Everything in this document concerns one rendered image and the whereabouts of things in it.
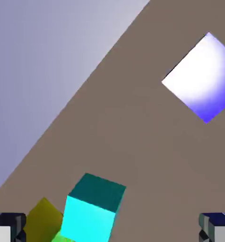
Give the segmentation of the small yellow cube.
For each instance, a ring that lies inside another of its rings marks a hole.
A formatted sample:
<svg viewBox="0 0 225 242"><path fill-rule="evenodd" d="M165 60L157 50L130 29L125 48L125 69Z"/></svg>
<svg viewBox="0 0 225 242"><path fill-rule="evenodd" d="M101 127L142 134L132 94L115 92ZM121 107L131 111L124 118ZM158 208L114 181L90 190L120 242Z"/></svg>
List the small yellow cube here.
<svg viewBox="0 0 225 242"><path fill-rule="evenodd" d="M62 213L47 198L42 198L26 216L26 242L52 242L62 218Z"/></svg>

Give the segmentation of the small cyan cube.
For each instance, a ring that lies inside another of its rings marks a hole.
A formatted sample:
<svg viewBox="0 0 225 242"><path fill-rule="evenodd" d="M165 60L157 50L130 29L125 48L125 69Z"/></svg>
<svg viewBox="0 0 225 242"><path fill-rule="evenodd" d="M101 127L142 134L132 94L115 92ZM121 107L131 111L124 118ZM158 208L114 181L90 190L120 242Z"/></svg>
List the small cyan cube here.
<svg viewBox="0 0 225 242"><path fill-rule="evenodd" d="M68 194L61 235L74 242L109 242L126 186L86 173Z"/></svg>

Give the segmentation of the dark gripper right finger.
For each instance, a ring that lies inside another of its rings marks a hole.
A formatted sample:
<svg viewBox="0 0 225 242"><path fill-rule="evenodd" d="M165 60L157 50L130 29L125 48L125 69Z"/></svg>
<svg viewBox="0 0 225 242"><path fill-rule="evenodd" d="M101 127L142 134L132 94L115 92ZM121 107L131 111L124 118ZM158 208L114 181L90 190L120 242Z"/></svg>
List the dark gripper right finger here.
<svg viewBox="0 0 225 242"><path fill-rule="evenodd" d="M201 213L199 226L199 242L225 242L225 213Z"/></svg>

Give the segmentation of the small green cube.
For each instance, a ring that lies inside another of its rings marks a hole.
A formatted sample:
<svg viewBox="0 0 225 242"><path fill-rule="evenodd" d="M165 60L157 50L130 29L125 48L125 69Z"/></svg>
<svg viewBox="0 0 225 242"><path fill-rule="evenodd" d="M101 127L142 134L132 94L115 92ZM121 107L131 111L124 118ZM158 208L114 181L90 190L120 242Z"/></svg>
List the small green cube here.
<svg viewBox="0 0 225 242"><path fill-rule="evenodd" d="M54 236L54 238L51 240L51 242L75 242L69 238L66 238L64 236L61 235L61 232L58 231L56 233L56 235Z"/></svg>

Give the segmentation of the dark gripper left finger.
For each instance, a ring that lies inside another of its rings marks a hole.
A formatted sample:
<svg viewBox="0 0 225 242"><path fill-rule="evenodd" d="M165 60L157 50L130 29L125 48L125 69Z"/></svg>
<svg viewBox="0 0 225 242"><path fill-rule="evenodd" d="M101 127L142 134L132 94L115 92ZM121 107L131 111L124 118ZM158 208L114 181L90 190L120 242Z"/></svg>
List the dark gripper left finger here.
<svg viewBox="0 0 225 242"><path fill-rule="evenodd" d="M0 213L0 242L26 242L26 215Z"/></svg>

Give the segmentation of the large blue box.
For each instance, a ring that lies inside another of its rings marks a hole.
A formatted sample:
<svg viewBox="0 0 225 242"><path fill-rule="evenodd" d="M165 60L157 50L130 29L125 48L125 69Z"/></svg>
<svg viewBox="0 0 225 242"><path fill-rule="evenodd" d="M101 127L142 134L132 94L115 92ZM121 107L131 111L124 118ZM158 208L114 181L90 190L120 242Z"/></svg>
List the large blue box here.
<svg viewBox="0 0 225 242"><path fill-rule="evenodd" d="M225 109L225 46L206 33L162 84L209 123Z"/></svg>

